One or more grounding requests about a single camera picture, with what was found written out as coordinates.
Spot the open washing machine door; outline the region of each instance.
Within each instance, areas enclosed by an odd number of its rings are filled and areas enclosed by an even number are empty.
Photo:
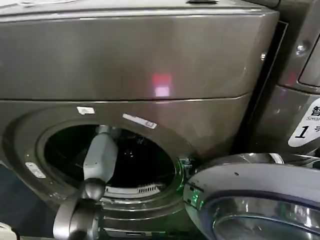
[[[320,158],[248,153],[215,159],[184,188],[210,240],[320,240]]]

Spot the white label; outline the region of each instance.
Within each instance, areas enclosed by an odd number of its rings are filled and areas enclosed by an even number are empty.
[[[35,175],[38,179],[45,179],[46,175],[40,170],[40,168],[34,162],[26,162],[26,167]]]
[[[76,109],[78,109],[78,112],[81,115],[86,115],[86,114],[95,114],[95,109],[93,107],[89,106],[77,106]]]
[[[132,122],[135,122],[135,123],[137,123],[137,124],[141,124],[141,125],[149,128],[149,129],[155,129],[156,126],[157,126],[157,124],[154,123],[154,122],[152,122],[152,121],[148,121],[148,120],[145,120],[145,119],[143,119],[143,118],[141,118],[141,117],[137,117],[137,116],[131,116],[131,115],[126,114],[126,113],[124,113],[124,114],[122,115],[122,117],[123,117],[124,119],[128,119],[128,120],[130,120],[130,121],[132,121]]]
[[[320,137],[320,98],[309,106],[288,140],[291,147],[300,147]]]

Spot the metal panel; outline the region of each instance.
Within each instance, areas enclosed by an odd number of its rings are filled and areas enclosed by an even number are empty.
[[[278,14],[221,11],[2,23],[0,99],[197,99],[248,93]]]
[[[271,97],[263,99],[257,108],[253,125],[247,134],[251,135],[247,151],[308,154],[319,148],[320,138],[305,145],[291,147],[288,140],[295,131],[310,104],[320,98],[317,94],[276,86]]]
[[[170,101],[103,101],[103,102],[59,102],[59,101],[1,101],[0,159],[12,168],[23,181],[47,203],[60,203],[73,193],[74,188],[63,181],[50,167],[44,157],[47,139],[57,131],[81,124],[110,125],[127,129],[152,140],[174,161],[195,157],[202,161],[229,152],[250,95],[226,99],[170,100]],[[77,107],[92,107],[94,114],[82,115]],[[137,116],[157,126],[152,129],[123,118],[123,114]],[[46,175],[35,177],[25,166],[32,162]],[[165,197],[143,202],[143,211],[130,212],[133,205],[105,203],[105,222],[109,227],[121,226],[129,231],[163,231],[190,228],[189,221],[174,221],[172,213],[185,215],[181,210],[181,194],[177,192],[181,182],[168,187]],[[140,220],[154,218],[151,223],[141,225]],[[167,225],[168,218],[172,226]],[[128,219],[140,219],[137,223]]]
[[[316,44],[312,55],[299,79],[302,84],[320,87],[320,42]]]

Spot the washing machine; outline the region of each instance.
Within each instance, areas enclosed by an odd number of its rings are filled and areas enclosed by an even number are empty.
[[[100,202],[104,230],[192,231],[190,169],[229,154],[278,17],[241,0],[2,6],[1,161],[58,208],[107,129],[118,155]]]
[[[261,1],[280,12],[273,56],[250,103],[235,152],[319,155],[319,1]]]

